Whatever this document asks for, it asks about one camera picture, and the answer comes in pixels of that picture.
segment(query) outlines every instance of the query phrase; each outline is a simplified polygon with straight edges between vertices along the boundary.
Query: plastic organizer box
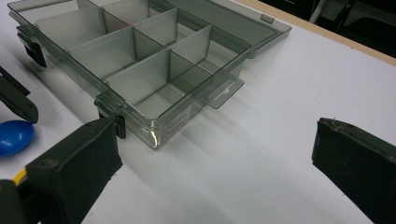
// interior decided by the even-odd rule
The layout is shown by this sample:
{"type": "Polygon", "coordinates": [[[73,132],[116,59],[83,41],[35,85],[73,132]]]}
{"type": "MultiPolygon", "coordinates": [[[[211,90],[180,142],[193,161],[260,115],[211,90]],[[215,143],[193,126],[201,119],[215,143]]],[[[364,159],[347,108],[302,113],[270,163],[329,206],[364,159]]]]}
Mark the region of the plastic organizer box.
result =
{"type": "Polygon", "coordinates": [[[38,63],[51,59],[95,100],[102,116],[121,118],[151,148],[161,147],[205,105],[224,104],[244,84],[244,60],[290,31],[228,0],[26,0],[8,6],[38,63]]]}

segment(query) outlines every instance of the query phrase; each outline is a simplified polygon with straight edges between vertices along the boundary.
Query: white table surface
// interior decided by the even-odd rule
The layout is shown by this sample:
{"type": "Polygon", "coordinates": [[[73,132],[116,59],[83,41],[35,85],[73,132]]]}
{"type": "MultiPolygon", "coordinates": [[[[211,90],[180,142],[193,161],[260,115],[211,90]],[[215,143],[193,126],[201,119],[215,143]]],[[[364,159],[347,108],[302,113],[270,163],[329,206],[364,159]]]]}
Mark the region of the white table surface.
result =
{"type": "MultiPolygon", "coordinates": [[[[97,119],[90,96],[27,56],[6,2],[0,64],[31,91],[40,118],[29,147],[0,159],[0,178],[97,119]]],[[[396,145],[396,68],[294,26],[241,78],[221,109],[205,107],[159,151],[131,133],[120,140],[124,166],[84,223],[371,223],[311,154],[320,117],[396,145]]],[[[0,122],[16,118],[0,103],[0,122]]]]}

